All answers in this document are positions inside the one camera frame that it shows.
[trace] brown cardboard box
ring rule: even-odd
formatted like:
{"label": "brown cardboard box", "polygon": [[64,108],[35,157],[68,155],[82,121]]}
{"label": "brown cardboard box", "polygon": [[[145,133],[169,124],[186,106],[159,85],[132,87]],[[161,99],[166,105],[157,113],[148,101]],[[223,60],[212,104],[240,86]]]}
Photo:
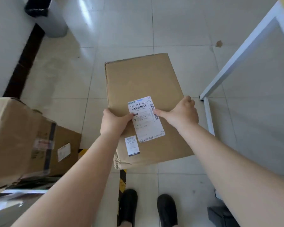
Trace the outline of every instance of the brown cardboard box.
{"label": "brown cardboard box", "polygon": [[[172,110],[183,98],[166,53],[109,62],[105,64],[105,69],[108,105],[118,116],[129,113],[129,102],[144,97],[150,96],[155,108],[162,110]],[[116,169],[128,169],[193,155],[178,131],[165,119],[160,118],[160,121],[165,135],[151,137],[150,141],[138,140],[140,152],[131,156],[127,152],[125,138],[136,135],[136,131],[133,122],[128,123],[115,153]]]}
{"label": "brown cardboard box", "polygon": [[[58,126],[42,117],[31,152],[31,160],[22,178],[65,174],[78,160],[81,134]],[[58,149],[71,144],[71,153],[58,161]]]}
{"label": "brown cardboard box", "polygon": [[0,98],[0,188],[16,183],[27,169],[41,118],[16,99]]}

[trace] black trash bag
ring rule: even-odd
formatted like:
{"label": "black trash bag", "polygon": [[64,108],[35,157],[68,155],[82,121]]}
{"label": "black trash bag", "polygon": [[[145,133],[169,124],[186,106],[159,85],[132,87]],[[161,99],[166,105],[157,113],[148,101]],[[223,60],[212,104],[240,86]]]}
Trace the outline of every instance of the black trash bag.
{"label": "black trash bag", "polygon": [[50,3],[51,0],[28,0],[24,11],[31,17],[47,17]]}

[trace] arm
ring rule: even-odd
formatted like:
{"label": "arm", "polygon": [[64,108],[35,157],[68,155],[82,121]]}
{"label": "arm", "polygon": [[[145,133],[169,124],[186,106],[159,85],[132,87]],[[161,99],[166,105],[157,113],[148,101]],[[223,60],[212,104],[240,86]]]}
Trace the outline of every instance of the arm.
{"label": "arm", "polygon": [[103,196],[114,152],[132,114],[104,110],[101,135],[84,156],[12,226],[91,226]]}
{"label": "arm", "polygon": [[284,179],[224,145],[198,125],[185,97],[170,112],[155,110],[182,135],[240,226],[284,226]]}

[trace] person's left arm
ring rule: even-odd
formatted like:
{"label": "person's left arm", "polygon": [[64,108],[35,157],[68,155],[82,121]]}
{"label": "person's left arm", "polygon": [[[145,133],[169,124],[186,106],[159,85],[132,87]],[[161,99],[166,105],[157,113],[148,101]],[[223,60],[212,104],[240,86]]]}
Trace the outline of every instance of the person's left arm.
{"label": "person's left arm", "polygon": [[12,227],[91,226],[103,196],[118,140],[132,117],[132,114],[116,117],[105,109],[101,135]]}

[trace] black slip-on shoe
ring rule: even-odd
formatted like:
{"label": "black slip-on shoe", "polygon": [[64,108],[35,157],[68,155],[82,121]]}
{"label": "black slip-on shoe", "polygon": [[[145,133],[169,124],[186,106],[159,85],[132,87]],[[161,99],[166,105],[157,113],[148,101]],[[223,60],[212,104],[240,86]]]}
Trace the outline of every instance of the black slip-on shoe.
{"label": "black slip-on shoe", "polygon": [[161,194],[157,207],[162,227],[173,227],[178,224],[177,209],[174,199],[168,194]]}
{"label": "black slip-on shoe", "polygon": [[123,192],[119,202],[119,220],[118,226],[123,221],[132,223],[135,226],[135,215],[138,202],[137,192],[133,189],[127,189]]}

